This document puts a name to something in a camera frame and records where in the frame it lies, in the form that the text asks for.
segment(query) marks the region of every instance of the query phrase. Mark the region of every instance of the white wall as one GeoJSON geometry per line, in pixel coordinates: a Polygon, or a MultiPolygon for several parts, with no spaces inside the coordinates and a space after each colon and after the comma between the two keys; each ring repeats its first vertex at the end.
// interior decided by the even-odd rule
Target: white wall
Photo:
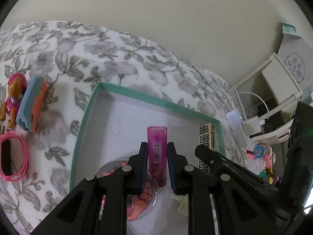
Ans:
{"type": "Polygon", "coordinates": [[[313,44],[294,0],[19,0],[2,28],[40,20],[104,25],[155,41],[231,86],[278,51],[281,16],[313,44]]]}

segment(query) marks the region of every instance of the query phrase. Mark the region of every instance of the barcode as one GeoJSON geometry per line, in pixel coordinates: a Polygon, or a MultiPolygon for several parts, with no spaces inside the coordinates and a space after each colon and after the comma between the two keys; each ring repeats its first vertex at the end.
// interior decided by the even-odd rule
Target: barcode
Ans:
{"type": "Polygon", "coordinates": [[[162,157],[161,150],[162,150],[161,142],[154,141],[153,142],[153,162],[155,164],[161,163],[161,157],[162,157]]]}

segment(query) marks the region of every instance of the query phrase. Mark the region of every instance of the floral bedsheet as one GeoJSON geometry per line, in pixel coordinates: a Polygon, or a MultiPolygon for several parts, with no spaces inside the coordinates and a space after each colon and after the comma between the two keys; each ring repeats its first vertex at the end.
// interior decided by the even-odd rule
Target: floral bedsheet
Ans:
{"type": "Polygon", "coordinates": [[[226,82],[187,58],[130,33],[79,22],[20,24],[0,31],[0,101],[16,72],[44,76],[48,91],[36,134],[26,135],[29,168],[18,183],[0,179],[0,204],[29,234],[68,193],[76,136],[93,88],[110,82],[174,102],[221,121],[226,155],[245,165],[225,113],[234,108],[226,82]]]}

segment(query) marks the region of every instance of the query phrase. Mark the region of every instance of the purple tube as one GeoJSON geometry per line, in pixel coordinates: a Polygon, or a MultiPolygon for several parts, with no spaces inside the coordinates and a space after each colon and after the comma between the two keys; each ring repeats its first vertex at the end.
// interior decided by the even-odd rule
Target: purple tube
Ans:
{"type": "Polygon", "coordinates": [[[158,187],[162,187],[166,185],[167,127],[150,126],[147,135],[150,172],[158,187]]]}

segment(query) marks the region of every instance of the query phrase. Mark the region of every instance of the plastic container with orange pieces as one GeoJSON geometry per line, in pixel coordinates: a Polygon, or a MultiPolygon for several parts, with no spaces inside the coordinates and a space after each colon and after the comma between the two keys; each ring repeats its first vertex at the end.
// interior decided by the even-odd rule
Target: plastic container with orange pieces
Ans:
{"type": "MultiPolygon", "coordinates": [[[[98,178],[103,176],[109,176],[118,168],[127,165],[127,159],[120,159],[116,161],[111,161],[103,166],[97,171],[96,176],[98,178]]],[[[143,193],[141,195],[128,195],[127,196],[127,220],[134,221],[139,220],[149,214],[155,204],[157,203],[158,196],[158,186],[154,178],[152,178],[149,171],[147,171],[147,180],[143,193]]],[[[103,201],[101,204],[101,211],[105,204],[105,197],[103,196],[103,201]]]]}

